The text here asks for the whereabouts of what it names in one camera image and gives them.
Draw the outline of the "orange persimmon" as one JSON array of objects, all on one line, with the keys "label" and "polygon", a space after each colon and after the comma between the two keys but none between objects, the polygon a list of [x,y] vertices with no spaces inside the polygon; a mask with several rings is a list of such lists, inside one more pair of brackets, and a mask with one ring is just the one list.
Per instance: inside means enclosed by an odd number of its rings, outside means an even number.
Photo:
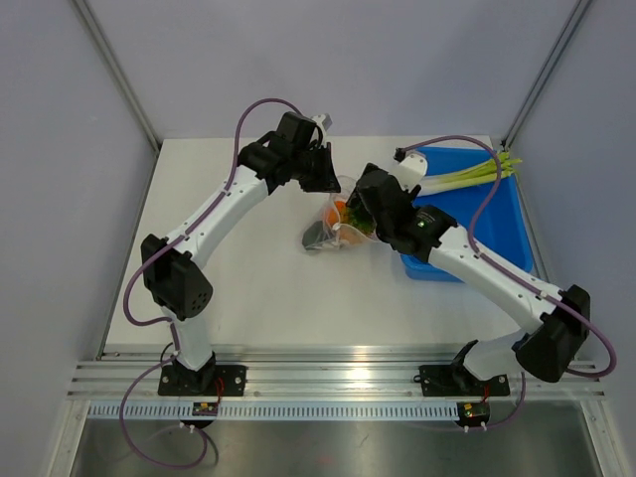
[{"label": "orange persimmon", "polygon": [[336,224],[341,224],[346,219],[346,202],[342,200],[336,200],[330,202],[323,213],[323,221],[329,227],[334,227]]}]

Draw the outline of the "clear zip top bag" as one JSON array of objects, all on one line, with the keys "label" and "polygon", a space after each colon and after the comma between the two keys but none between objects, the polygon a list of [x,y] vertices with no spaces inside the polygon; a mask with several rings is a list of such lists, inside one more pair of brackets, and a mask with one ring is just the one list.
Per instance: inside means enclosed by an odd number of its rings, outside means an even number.
[{"label": "clear zip top bag", "polygon": [[300,246],[306,252],[332,251],[379,242],[375,224],[360,216],[347,203],[356,181],[339,176],[339,193],[331,193],[300,235]]}]

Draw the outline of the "toy pineapple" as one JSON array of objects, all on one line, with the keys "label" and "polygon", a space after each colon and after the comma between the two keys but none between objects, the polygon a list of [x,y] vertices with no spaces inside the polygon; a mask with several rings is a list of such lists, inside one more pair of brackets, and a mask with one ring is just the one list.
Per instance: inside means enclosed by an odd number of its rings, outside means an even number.
[{"label": "toy pineapple", "polygon": [[361,210],[348,207],[346,219],[339,224],[337,235],[340,242],[345,245],[362,245],[378,241],[375,222]]}]

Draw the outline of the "dark green avocado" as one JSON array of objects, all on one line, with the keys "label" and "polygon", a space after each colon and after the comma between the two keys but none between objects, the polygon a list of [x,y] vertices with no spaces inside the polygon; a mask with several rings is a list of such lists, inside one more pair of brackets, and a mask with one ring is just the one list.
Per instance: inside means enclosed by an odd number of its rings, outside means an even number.
[{"label": "dark green avocado", "polygon": [[323,223],[315,222],[304,231],[301,244],[305,250],[316,250],[322,247],[327,238]]}]

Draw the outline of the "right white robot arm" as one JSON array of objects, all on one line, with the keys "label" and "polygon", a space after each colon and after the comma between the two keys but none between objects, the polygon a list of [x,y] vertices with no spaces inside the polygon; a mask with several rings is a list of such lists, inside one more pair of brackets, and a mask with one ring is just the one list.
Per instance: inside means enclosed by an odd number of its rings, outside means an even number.
[{"label": "right white robot arm", "polygon": [[455,219],[434,206],[414,206],[414,195],[374,164],[365,167],[354,191],[380,241],[470,285],[519,327],[491,341],[468,342],[443,373],[446,385],[465,395],[511,373],[527,372],[547,383],[561,379],[589,334],[585,290],[574,285],[562,291],[488,248],[475,251]]}]

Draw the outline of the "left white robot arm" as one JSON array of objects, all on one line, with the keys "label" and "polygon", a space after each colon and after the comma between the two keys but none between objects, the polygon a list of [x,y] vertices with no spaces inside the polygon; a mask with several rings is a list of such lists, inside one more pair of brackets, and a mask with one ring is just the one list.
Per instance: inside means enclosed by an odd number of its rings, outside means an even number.
[{"label": "left white robot arm", "polygon": [[214,294],[206,264],[239,221],[288,182],[307,193],[340,191],[326,139],[331,124],[327,114],[284,113],[275,130],[240,150],[230,178],[181,226],[144,239],[143,282],[171,322],[180,384],[190,394],[204,395],[215,382],[215,354],[200,316]]}]

